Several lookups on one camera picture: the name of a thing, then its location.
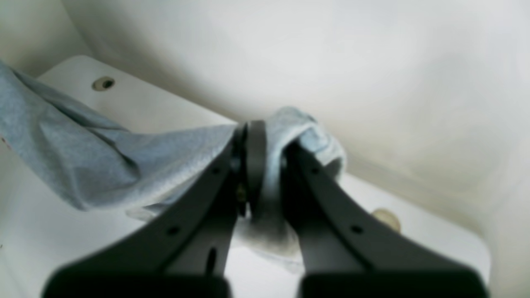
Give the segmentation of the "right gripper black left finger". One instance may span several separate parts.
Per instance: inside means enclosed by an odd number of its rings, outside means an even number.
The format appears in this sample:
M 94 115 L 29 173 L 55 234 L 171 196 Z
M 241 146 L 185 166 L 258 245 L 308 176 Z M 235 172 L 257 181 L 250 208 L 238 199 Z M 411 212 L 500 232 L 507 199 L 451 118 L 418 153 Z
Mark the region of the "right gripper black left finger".
M 44 298 L 231 298 L 224 278 L 239 217 L 259 200 L 265 122 L 238 126 L 177 202 L 114 245 L 61 268 Z

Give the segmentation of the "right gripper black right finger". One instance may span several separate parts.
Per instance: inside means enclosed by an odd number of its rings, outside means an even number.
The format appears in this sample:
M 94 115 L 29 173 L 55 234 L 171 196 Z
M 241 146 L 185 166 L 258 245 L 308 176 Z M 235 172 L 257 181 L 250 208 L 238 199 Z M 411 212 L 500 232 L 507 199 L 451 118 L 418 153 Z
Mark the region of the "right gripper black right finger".
M 299 298 L 488 298 L 479 274 L 363 210 L 300 145 L 284 151 L 284 217 L 298 236 Z

